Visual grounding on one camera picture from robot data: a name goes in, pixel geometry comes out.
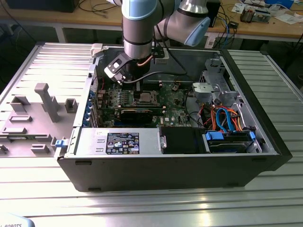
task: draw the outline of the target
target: yellow wire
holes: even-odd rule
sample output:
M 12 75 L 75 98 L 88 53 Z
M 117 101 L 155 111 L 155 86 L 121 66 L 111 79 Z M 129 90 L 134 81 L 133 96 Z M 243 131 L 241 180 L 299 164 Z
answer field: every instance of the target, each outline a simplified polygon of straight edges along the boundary
M 240 125 L 240 117 L 238 117 L 238 125 L 239 125 L 240 131 L 243 131 L 242 128 L 241 128 L 241 125 Z

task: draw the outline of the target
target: metal bracket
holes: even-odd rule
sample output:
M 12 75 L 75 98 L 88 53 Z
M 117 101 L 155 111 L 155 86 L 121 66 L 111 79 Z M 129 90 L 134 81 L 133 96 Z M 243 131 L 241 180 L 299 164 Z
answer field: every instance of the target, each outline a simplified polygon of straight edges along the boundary
M 90 49 L 90 55 L 92 58 L 99 57 L 104 50 L 108 50 L 108 47 L 104 47 L 103 44 L 93 44 Z

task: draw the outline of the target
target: gray plastic block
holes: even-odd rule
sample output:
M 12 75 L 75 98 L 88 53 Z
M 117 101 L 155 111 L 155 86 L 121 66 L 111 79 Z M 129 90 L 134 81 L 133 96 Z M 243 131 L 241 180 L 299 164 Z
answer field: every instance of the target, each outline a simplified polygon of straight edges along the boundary
M 6 154 L 9 150 L 3 145 L 0 144 L 0 154 Z
M 40 95 L 42 102 L 45 106 L 45 109 L 47 110 L 47 113 L 51 118 L 52 122 L 58 122 L 59 115 L 57 113 L 57 106 L 53 104 L 52 99 L 47 91 L 48 88 L 49 86 L 46 83 L 37 83 L 35 87 L 35 92 Z
M 33 119 L 28 115 L 11 116 L 10 122 L 31 122 Z
M 49 149 L 46 144 L 32 144 L 30 149 L 35 154 L 49 153 Z
M 54 105 L 55 108 L 56 108 L 56 111 L 58 111 L 60 105 L 58 104 L 56 97 L 55 97 L 55 96 L 51 96 L 51 98 L 52 98 L 52 103 L 53 103 L 53 105 Z M 45 106 L 44 106 L 43 103 L 41 103 L 41 106 L 42 106 L 42 108 L 44 109 L 44 111 L 47 112 L 47 109 L 45 108 Z
M 78 104 L 76 102 L 76 99 L 74 98 L 67 98 L 65 101 L 65 109 L 67 113 L 76 113 L 78 109 Z
M 53 148 L 54 151 L 56 150 L 56 146 L 55 146 L 56 141 L 57 141 L 57 138 L 54 136 L 52 141 L 51 141 L 51 147 Z
M 41 135 L 41 136 L 35 136 L 35 139 L 38 142 L 50 142 L 50 141 L 52 141 L 52 136 L 50 134 L 48 134 L 48 135 Z
M 4 128 L 2 130 L 2 133 L 5 134 L 25 134 L 26 132 L 26 128 Z
M 16 114 L 26 114 L 23 105 L 21 103 L 10 103 L 13 110 L 16 112 Z
M 0 143 L 10 143 L 11 140 L 7 136 L 0 136 Z
M 30 103 L 25 96 L 15 96 L 10 105 L 16 114 L 26 114 L 24 105 L 30 105 Z

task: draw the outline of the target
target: blue latch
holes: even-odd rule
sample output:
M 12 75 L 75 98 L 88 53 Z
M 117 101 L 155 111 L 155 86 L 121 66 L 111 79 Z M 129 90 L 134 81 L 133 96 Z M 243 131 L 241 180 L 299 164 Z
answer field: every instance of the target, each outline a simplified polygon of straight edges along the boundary
M 85 111 L 88 112 L 88 113 L 90 113 L 90 112 L 91 112 L 91 109 L 90 109 L 88 106 L 86 106 L 86 107 L 85 107 Z
M 64 147 L 68 146 L 68 142 L 69 142 L 68 139 L 57 140 L 56 143 L 55 143 L 55 147 L 57 147 L 57 148 L 64 148 Z
M 252 141 L 255 141 L 256 136 L 255 136 L 255 133 L 253 131 L 250 132 L 250 137 L 251 137 Z
M 206 140 L 224 140 L 222 132 L 219 131 L 208 131 L 205 136 Z
M 87 102 L 86 106 L 91 107 L 93 104 L 91 102 Z
M 92 90 L 89 91 L 89 98 L 93 98 L 95 97 L 95 92 L 93 92 Z

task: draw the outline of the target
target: warning label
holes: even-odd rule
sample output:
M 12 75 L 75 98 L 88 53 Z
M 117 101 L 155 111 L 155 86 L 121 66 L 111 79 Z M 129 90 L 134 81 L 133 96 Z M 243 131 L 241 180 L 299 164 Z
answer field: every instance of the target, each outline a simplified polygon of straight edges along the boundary
M 139 134 L 108 133 L 106 153 L 109 155 L 139 154 Z

